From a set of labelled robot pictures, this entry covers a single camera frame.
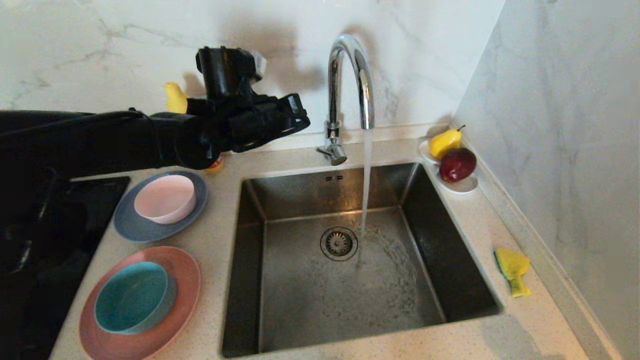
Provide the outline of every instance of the yellow sponge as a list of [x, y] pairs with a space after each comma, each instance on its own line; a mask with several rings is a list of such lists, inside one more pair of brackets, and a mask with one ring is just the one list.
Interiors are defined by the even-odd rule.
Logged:
[[164, 84], [166, 92], [166, 109], [172, 113], [187, 113], [187, 96], [184, 95], [180, 85], [172, 82]]
[[531, 295], [531, 290], [524, 286], [521, 278], [529, 269], [531, 260], [522, 253], [507, 249], [497, 249], [495, 258], [498, 260], [498, 265], [504, 277], [507, 278], [511, 285], [511, 296]]

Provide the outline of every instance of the running water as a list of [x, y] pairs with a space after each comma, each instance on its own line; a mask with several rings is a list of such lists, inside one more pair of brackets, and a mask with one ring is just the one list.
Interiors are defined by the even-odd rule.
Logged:
[[[360, 244], [364, 244], [364, 234], [367, 227], [367, 206], [369, 205], [369, 178], [371, 177], [371, 130], [364, 131], [364, 187], [362, 191], [362, 220], [360, 221]], [[356, 268], [362, 266], [362, 250], [358, 251]]]

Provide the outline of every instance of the chrome faucet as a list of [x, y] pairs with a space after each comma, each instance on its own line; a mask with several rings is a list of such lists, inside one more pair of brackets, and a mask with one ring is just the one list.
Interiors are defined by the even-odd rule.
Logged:
[[364, 130], [373, 129], [373, 85], [369, 64], [364, 56], [362, 46], [351, 34], [340, 34], [334, 41], [329, 55], [329, 119], [324, 123], [324, 148], [316, 150], [322, 152], [331, 165], [340, 165], [347, 161], [347, 155], [342, 148], [340, 138], [341, 123], [337, 120], [338, 67], [342, 55], [347, 53], [356, 74], [358, 83], [358, 98], [360, 100], [360, 126]]

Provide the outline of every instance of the sink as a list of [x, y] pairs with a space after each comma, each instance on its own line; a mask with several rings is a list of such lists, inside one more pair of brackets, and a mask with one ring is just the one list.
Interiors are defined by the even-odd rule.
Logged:
[[418, 163], [242, 182], [222, 354], [247, 356], [495, 315]]

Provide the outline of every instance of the robotic arm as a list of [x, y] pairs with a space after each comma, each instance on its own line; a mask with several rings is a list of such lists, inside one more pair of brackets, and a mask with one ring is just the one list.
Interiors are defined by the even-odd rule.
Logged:
[[50, 167], [67, 178], [170, 165], [201, 169], [224, 151], [243, 152], [309, 126], [298, 94], [256, 94], [262, 76], [242, 49], [204, 47], [196, 55], [206, 99], [187, 99], [186, 113], [147, 116], [0, 111], [0, 161]]

